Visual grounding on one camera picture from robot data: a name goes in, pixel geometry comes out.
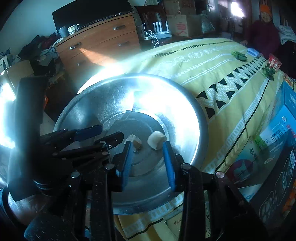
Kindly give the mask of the wooden dresser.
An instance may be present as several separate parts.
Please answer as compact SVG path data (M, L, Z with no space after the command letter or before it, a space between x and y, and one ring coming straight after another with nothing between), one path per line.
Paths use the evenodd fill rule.
M132 14L92 24L55 48L76 89L101 69L141 52Z

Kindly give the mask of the blue milk carton box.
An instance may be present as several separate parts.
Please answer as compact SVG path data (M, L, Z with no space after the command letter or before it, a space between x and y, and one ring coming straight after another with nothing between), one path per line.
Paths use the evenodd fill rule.
M250 137L226 175L234 183L246 180L255 170L253 162L260 152L288 130L295 136L295 91L283 82L275 99L263 115L255 135Z

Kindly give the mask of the blue tissue pack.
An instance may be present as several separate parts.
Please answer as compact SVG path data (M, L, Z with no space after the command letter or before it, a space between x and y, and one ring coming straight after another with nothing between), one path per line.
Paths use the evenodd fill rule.
M257 50L253 49L253 48L248 48L247 53L248 53L248 55L250 55L250 56L252 56L254 58L257 58L257 57L260 56L260 53Z

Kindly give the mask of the red instant noodle cup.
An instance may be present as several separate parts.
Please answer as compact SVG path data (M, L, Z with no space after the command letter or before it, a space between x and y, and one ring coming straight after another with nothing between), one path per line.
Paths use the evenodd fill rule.
M273 54L269 54L268 62L269 62L269 65L270 65L275 71L278 71L278 69L279 69L279 68L281 67L281 65L282 65L281 61L279 61L279 59L276 58L276 56L274 56Z

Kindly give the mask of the yellow patterned bedsheet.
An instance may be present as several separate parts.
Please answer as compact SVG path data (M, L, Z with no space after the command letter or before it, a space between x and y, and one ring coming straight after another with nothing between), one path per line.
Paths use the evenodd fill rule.
M89 78L83 89L113 76L146 73L182 85L202 107L209 131L202 171L226 171L261 123L282 83L295 80L278 70L274 79L261 72L266 57L248 56L242 62L232 52L247 49L225 38L205 38L167 44L112 64Z

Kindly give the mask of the white sugarcane chunk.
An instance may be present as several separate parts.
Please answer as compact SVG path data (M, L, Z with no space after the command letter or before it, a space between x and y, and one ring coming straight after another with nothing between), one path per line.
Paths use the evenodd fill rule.
M154 150L160 150L167 137L160 131L153 132L147 139L148 145Z

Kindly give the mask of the white router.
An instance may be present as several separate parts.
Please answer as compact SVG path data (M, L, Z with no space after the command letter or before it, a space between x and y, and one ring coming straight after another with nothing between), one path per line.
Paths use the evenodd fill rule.
M168 22L153 22L153 34L154 36L159 39L166 39L172 37Z

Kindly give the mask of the beige sugarcane chunk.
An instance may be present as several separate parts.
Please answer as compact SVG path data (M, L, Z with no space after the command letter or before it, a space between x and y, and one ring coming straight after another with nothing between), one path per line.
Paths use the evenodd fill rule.
M126 142L131 142L133 145L133 151L137 152L141 147L142 147L142 141L140 138L138 138L136 135L131 134L129 135L126 140L125 140L125 144Z

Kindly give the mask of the black television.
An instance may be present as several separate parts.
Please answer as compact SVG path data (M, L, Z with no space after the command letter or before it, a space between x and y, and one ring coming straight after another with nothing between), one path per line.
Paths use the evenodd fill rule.
M75 24L84 28L97 21L125 15L132 11L131 4L124 0L73 1L55 10L52 16L56 30L59 30Z

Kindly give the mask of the white patterned mug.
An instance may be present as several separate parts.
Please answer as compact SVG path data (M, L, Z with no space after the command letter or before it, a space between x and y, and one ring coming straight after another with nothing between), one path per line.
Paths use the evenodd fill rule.
M75 25L70 26L67 29L69 35L74 35L76 32L78 32L79 28L80 28L80 25L79 24L75 24Z

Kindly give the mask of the large metal basin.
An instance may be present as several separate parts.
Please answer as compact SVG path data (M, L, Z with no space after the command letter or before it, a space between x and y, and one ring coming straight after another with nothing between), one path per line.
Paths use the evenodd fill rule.
M102 136L122 132L142 141L124 191L112 194L117 215L151 211L177 196L168 184L162 151L147 143L153 132L163 133L173 151L196 168L207 154L208 126L200 104L181 85L156 75L121 75L87 87L65 107L54 130L98 124Z

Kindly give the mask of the person in purple jacket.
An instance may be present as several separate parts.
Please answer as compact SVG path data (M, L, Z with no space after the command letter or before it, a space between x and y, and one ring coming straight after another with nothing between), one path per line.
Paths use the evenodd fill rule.
M266 59L269 58L269 54L274 54L277 51L280 46L280 36L267 5L260 5L259 20L256 20L248 28L245 38L240 44L255 49Z

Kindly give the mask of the cardboard box red print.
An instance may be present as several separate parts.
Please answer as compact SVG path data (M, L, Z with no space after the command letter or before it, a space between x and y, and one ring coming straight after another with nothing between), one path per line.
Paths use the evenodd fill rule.
M172 35L194 37L202 35L201 15L167 15Z

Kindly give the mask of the black shaver box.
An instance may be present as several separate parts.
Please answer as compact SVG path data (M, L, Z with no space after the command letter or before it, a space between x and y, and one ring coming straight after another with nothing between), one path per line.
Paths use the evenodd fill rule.
M292 131L261 151L253 180L260 184L250 204L263 224L270 228L279 219L295 181L295 138Z

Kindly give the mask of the green leafy vegetable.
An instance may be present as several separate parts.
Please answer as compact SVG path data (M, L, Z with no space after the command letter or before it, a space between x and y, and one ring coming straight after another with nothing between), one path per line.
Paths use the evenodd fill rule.
M232 51L231 52L231 55L235 59L237 59L239 61L242 61L242 62L245 62L247 60L247 56L245 54L243 54L243 53L238 52L238 51Z

